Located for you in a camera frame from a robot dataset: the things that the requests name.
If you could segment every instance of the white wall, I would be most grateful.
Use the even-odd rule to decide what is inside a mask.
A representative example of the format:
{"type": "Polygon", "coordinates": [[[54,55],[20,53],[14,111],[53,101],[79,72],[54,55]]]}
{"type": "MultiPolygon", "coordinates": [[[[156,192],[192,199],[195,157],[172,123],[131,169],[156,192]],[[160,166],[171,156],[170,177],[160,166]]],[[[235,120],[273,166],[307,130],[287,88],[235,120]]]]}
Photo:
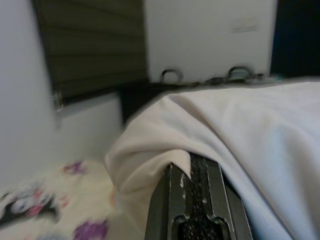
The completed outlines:
{"type": "Polygon", "coordinates": [[[237,64],[269,72],[276,0],[146,0],[149,75],[179,67],[186,81],[237,64]],[[234,19],[257,17],[257,31],[232,33],[234,19]]]}
{"type": "Polygon", "coordinates": [[[86,156],[120,133],[115,94],[53,111],[31,0],[0,0],[0,188],[86,156]]]}

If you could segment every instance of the roller shade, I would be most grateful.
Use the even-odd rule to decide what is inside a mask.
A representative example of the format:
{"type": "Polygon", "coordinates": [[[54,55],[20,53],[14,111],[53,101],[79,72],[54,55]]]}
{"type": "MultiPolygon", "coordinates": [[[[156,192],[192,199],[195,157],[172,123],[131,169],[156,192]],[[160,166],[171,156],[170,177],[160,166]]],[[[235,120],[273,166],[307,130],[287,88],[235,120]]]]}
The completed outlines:
{"type": "Polygon", "coordinates": [[[143,0],[32,0],[64,104],[147,79],[143,0]]]}

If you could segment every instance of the wall outlet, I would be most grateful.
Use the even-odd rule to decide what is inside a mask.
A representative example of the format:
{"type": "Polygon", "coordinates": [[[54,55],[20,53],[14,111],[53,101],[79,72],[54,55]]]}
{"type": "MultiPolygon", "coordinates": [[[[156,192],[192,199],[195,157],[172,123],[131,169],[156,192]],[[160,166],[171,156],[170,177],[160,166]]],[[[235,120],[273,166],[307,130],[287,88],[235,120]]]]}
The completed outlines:
{"type": "Polygon", "coordinates": [[[243,33],[258,30],[259,21],[257,17],[238,17],[232,20],[232,32],[243,33]]]}

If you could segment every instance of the white blanket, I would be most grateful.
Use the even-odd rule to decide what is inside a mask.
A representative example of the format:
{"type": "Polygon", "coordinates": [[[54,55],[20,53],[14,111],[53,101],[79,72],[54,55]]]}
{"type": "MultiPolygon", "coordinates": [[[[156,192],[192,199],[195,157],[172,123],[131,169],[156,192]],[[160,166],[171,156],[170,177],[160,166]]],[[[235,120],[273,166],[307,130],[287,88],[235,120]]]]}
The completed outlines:
{"type": "Polygon", "coordinates": [[[217,161],[259,239],[320,239],[320,83],[170,94],[136,117],[106,157],[141,232],[163,170],[217,161]]]}

